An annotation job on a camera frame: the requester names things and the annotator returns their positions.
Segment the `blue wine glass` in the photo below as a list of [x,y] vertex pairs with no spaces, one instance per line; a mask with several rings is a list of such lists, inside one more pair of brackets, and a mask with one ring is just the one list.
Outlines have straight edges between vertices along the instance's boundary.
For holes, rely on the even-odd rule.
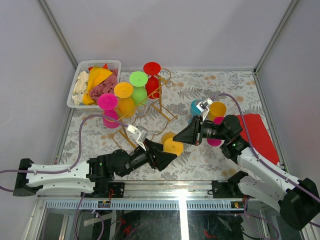
[[199,103],[201,103],[201,102],[202,102],[201,99],[195,99],[195,100],[192,101],[192,103],[191,103],[191,105],[190,105],[190,115],[191,115],[191,117],[190,117],[189,120],[188,120],[188,124],[191,123],[192,118],[193,118],[194,116],[200,116],[200,115],[201,115],[201,111],[197,108],[197,105],[198,105]]

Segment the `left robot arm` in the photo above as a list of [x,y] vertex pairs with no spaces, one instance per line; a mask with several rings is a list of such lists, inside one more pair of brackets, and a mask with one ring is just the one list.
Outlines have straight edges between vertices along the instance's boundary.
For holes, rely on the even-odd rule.
[[111,183],[116,176],[127,176],[145,164],[162,171],[177,158],[176,154],[165,152],[160,143],[148,139],[144,143],[145,148],[138,146],[130,153],[117,149],[112,153],[82,161],[76,166],[41,165],[29,158],[23,158],[19,164],[13,196],[85,194],[91,198],[107,198],[115,193]]

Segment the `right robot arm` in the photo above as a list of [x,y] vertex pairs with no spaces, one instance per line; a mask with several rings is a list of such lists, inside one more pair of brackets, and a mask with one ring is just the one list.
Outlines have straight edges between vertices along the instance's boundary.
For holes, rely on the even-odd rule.
[[302,230],[320,212],[320,195],[316,184],[309,178],[301,180],[267,160],[241,136],[243,128],[235,115],[227,115],[220,124],[194,116],[190,124],[174,136],[174,141],[199,145],[202,139],[223,141],[223,155],[259,179],[246,175],[228,184],[233,197],[242,194],[254,197],[280,213],[293,229]]

